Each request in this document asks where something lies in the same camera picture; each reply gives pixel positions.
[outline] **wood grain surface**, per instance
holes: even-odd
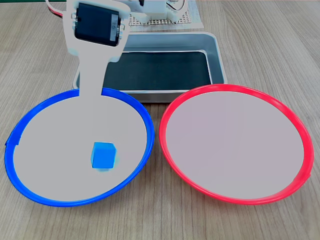
[[[1,240],[320,240],[320,2],[197,4],[204,30],[217,36],[228,83],[279,99],[306,125],[315,151],[307,183],[268,205],[209,198],[182,181],[162,154],[158,127],[167,105],[146,104],[154,149],[124,189],[74,208],[27,199],[8,179],[5,142],[32,107],[72,88],[78,60],[45,3],[0,3]]]

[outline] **blue cube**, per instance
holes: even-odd
[[[91,154],[94,169],[112,169],[115,165],[117,150],[113,143],[95,142]]]

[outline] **electrical wire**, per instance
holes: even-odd
[[[58,16],[58,17],[60,17],[60,18],[63,17],[64,14],[62,13],[62,11],[54,8],[54,7],[50,4],[49,0],[45,0],[45,2],[46,2],[46,5],[48,6],[48,9],[50,10],[51,13],[53,13],[54,15],[56,15],[56,16]]]

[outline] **metal tray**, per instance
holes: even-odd
[[[80,86],[79,75],[78,68],[74,89]],[[170,103],[192,88],[226,83],[217,39],[211,33],[136,32],[130,33],[119,62],[109,63],[103,87],[141,103]]]

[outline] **red bowl rim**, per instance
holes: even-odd
[[[174,160],[172,159],[168,147],[167,147],[167,141],[166,141],[166,130],[168,121],[171,117],[171,115],[174,113],[174,111],[185,101],[188,99],[191,99],[197,95],[210,93],[210,92],[237,92],[237,93],[243,93],[248,94],[254,97],[257,97],[259,99],[262,99],[269,104],[276,107],[278,110],[280,110],[295,126],[298,133],[300,134],[300,137],[302,139],[303,149],[304,149],[304,157],[303,157],[303,163],[302,167],[297,174],[297,176],[294,178],[292,183],[287,186],[282,191],[271,195],[267,197],[262,198],[256,198],[256,199],[238,199],[238,198],[231,198],[226,197],[223,195],[216,194],[214,192],[208,191],[207,189],[201,187],[200,185],[196,184],[192,180],[190,180],[175,164]],[[197,189],[198,191],[206,194],[207,196],[210,196],[212,198],[233,203],[233,204],[241,204],[241,205],[261,205],[261,204],[270,204],[279,200],[282,200],[284,198],[289,197],[293,193],[295,193],[310,177],[311,171],[314,164],[314,147],[311,140],[311,137],[302,123],[302,121],[297,117],[297,115],[290,110],[286,105],[284,105],[282,102],[278,101],[274,97],[267,95],[266,93],[263,93],[261,91],[245,87],[245,86],[239,86],[239,85],[233,85],[233,84],[212,84],[212,85],[205,85],[200,86],[197,88],[194,88],[192,90],[189,90],[179,97],[177,97],[165,110],[163,117],[160,122],[159,126],[159,141],[162,148],[162,152],[170,164],[170,166],[173,168],[173,170],[189,185],[191,185],[193,188]]]

